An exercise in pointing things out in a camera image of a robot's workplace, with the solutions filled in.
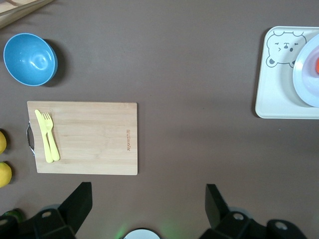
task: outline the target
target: cartoon bear print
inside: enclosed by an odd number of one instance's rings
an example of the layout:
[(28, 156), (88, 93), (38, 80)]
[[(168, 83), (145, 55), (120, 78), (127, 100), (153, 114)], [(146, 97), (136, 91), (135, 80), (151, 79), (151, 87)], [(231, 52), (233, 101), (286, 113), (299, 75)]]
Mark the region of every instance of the cartoon bear print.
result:
[(269, 56), (266, 64), (269, 67), (275, 67), (277, 64), (289, 64), (294, 67), (295, 60), (307, 43), (307, 39), (301, 34), (294, 32), (275, 33), (268, 38), (267, 47)]

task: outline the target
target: knife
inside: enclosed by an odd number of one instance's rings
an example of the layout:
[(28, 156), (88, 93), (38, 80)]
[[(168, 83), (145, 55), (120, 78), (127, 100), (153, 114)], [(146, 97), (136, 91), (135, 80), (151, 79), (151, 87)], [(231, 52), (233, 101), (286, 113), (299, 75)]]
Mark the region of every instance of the knife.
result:
[(42, 135), (43, 145), (44, 145), (45, 160), (48, 163), (52, 163), (53, 159), (52, 159), (52, 155), (51, 155), (49, 142), (48, 142), (48, 139), (46, 137), (47, 129), (46, 129), (46, 126), (45, 126), (44, 119), (43, 119), (40, 111), (35, 110), (34, 112), (35, 112), (36, 118), (38, 119), (40, 130), (41, 130), (41, 135)]

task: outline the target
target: brown table surface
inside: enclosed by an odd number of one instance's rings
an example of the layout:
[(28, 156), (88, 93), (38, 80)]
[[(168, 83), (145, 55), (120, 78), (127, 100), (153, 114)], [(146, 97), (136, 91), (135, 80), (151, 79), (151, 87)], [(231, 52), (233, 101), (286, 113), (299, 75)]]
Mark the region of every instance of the brown table surface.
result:
[[(77, 237), (117, 239), (147, 227), (197, 239), (209, 227), (205, 185), (229, 206), (319, 235), (319, 121), (261, 119), (254, 111), (262, 45), (273, 26), (319, 26), (318, 0), (55, 0), (0, 30), (52, 45), (59, 69), (27, 87), (0, 61), (0, 127), (14, 169), (0, 213), (32, 217), (92, 182)], [(25, 130), (27, 101), (137, 102), (137, 176), (38, 174)]]

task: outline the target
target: cutting board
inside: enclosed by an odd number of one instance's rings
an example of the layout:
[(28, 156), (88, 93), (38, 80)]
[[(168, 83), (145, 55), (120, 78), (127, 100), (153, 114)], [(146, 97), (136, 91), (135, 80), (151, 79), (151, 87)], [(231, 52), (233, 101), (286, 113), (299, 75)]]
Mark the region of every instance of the cutting board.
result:
[[(137, 175), (137, 103), (27, 102), (38, 173)], [(35, 110), (48, 112), (60, 160), (47, 163)]]

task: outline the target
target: fork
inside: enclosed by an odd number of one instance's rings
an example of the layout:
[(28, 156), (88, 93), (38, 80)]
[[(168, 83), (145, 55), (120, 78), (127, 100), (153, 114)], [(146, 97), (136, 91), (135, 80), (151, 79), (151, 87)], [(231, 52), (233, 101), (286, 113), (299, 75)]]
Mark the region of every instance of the fork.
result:
[(54, 161), (58, 161), (60, 159), (60, 155), (59, 155), (59, 151), (56, 147), (56, 144), (55, 144), (55, 141), (54, 141), (54, 138), (52, 135), (53, 120), (48, 113), (42, 113), (42, 116), (44, 118), (44, 123), (45, 123), (46, 129), (48, 131), (47, 135), (49, 138), (52, 159)]

